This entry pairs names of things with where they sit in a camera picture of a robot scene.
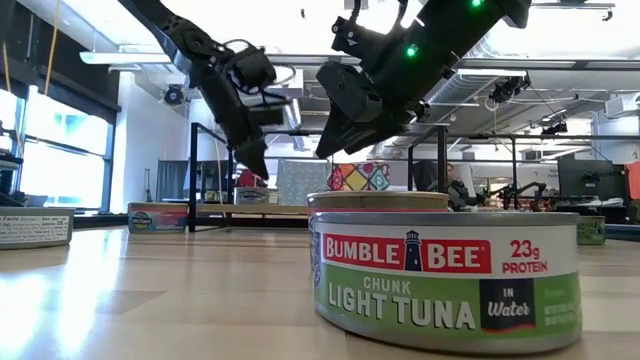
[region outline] lighthouse logo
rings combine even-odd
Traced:
[[[422,271],[422,255],[420,253],[420,234],[411,230],[404,239],[404,269],[406,271]]]

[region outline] green label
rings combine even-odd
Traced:
[[[546,336],[582,325],[577,273],[459,279],[318,265],[316,302],[362,325],[461,338]]]

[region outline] green led light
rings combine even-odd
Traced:
[[[418,47],[415,45],[411,45],[407,48],[407,56],[414,57],[418,53]]]

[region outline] can lid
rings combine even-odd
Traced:
[[[427,199],[449,200],[449,195],[421,191],[327,191],[307,195],[307,198],[342,198],[342,197],[416,197]]]
[[[353,225],[559,226],[578,224],[572,213],[317,213],[315,221]]]

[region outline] nutrition facts label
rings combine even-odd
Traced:
[[[68,216],[0,216],[0,244],[64,241]]]

